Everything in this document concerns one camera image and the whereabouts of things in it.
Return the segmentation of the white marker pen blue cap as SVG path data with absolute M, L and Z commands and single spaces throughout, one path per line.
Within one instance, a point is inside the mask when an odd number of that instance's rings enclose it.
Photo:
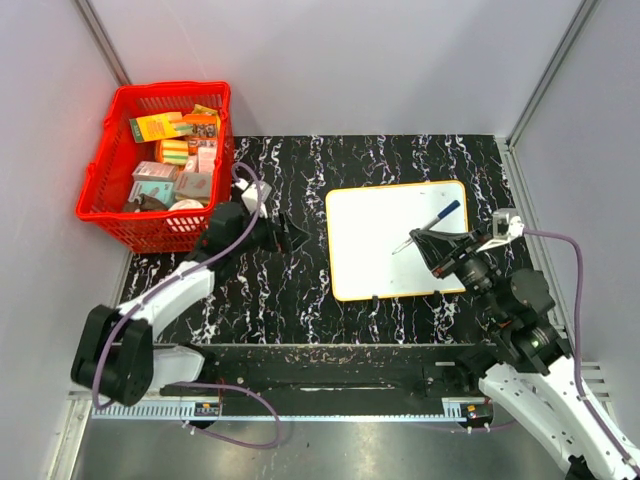
M 444 218 L 454 212 L 457 208 L 460 207 L 460 202 L 458 200 L 452 201 L 449 205 L 447 205 L 443 210 L 441 210 L 434 218 L 432 218 L 429 222 L 427 222 L 423 227 L 420 228 L 420 231 L 428 231 L 438 223 L 440 223 Z M 413 243 L 411 237 L 401 243 L 398 247 L 396 247 L 392 254 L 396 255 L 407 248 L 409 245 Z

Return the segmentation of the white board with orange frame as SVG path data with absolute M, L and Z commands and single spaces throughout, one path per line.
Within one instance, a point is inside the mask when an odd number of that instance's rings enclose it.
M 341 302 L 462 293 L 457 278 L 435 278 L 417 247 L 396 252 L 409 232 L 459 206 L 437 231 L 469 230 L 466 190 L 457 180 L 342 188 L 325 197 L 332 293 Z

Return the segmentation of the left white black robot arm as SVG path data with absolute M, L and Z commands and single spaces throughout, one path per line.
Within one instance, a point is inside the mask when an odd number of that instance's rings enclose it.
M 208 394 L 217 381 L 212 356 L 191 344 L 157 349 L 156 340 L 185 310 L 212 294 L 241 255 L 256 249 L 292 253 L 309 238 L 285 213 L 263 217 L 236 202 L 217 205 L 193 250 L 171 275 L 128 302 L 98 305 L 89 312 L 71 380 L 124 406 L 178 383 L 195 395 Z

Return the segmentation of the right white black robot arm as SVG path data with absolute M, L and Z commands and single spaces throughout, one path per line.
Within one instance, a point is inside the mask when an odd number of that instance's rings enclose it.
M 581 373 L 579 342 L 560 335 L 549 313 L 556 302 L 539 270 L 503 275 L 485 255 L 529 234 L 496 236 L 414 229 L 410 238 L 438 279 L 456 277 L 492 320 L 490 342 L 456 360 L 456 387 L 495 401 L 520 424 L 568 479 L 636 479 L 639 449 L 601 406 Z

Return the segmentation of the white round lid in basket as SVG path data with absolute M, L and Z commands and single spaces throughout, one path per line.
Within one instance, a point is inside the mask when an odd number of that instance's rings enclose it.
M 184 199 L 176 201 L 170 208 L 170 211 L 182 211 L 182 210 L 192 210 L 192 209 L 204 209 L 205 206 L 194 199 Z

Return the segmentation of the brown pink box in basket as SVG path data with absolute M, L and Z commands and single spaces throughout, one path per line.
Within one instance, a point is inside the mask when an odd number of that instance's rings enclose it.
M 181 172 L 174 182 L 174 195 L 182 199 L 209 200 L 213 176 L 209 173 Z

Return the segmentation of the pink white box in basket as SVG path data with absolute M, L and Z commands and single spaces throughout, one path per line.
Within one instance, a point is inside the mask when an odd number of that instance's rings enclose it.
M 217 148 L 214 146 L 199 146 L 197 150 L 198 171 L 213 174 L 217 158 Z

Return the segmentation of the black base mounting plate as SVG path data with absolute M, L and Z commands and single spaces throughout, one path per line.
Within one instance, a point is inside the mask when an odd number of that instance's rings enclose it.
M 446 400 L 483 395 L 454 362 L 465 345 L 216 345 L 194 386 L 172 380 L 162 394 L 206 395 L 204 384 L 238 385 L 267 400 L 281 418 L 371 416 L 455 418 Z

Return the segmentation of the teal box in basket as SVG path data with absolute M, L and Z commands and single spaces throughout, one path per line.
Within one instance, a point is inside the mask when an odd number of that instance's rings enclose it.
M 135 181 L 128 196 L 128 201 L 133 202 L 141 195 L 147 195 L 159 200 L 166 206 L 174 202 L 174 183 L 164 181 Z

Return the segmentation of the orange snack packet in basket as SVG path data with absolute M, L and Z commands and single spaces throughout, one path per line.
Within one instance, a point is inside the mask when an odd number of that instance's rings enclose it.
M 221 117 L 217 109 L 195 104 L 192 111 L 183 116 L 190 126 L 191 135 L 198 138 L 216 138 L 221 127 Z

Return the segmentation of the striped yellow orange sponge pack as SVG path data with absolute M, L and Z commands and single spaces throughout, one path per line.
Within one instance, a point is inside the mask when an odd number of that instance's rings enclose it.
M 185 166 L 189 159 L 188 142 L 162 139 L 155 144 L 154 158 L 157 162 L 174 166 Z

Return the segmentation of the red plastic shopping basket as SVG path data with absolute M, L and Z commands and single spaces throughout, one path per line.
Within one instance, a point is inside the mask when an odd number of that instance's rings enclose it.
M 216 109 L 221 116 L 210 203 L 203 209 L 124 212 L 135 168 L 154 153 L 151 145 L 134 140 L 130 120 L 169 111 L 186 114 L 196 104 Z M 102 137 L 87 166 L 75 213 L 79 220 L 100 227 L 134 253 L 187 252 L 206 228 L 214 206 L 230 200 L 233 164 L 228 83 L 174 81 L 122 86 L 104 118 Z

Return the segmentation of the grey pink box in basket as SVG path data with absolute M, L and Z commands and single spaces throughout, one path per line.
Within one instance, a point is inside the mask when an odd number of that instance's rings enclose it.
M 135 181 L 174 182 L 179 175 L 175 165 L 141 161 L 132 172 Z

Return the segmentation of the yellow green box in basket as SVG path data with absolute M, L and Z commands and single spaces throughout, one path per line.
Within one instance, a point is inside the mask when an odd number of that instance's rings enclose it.
M 164 112 L 129 120 L 134 141 L 147 143 L 184 135 L 188 125 L 180 112 Z

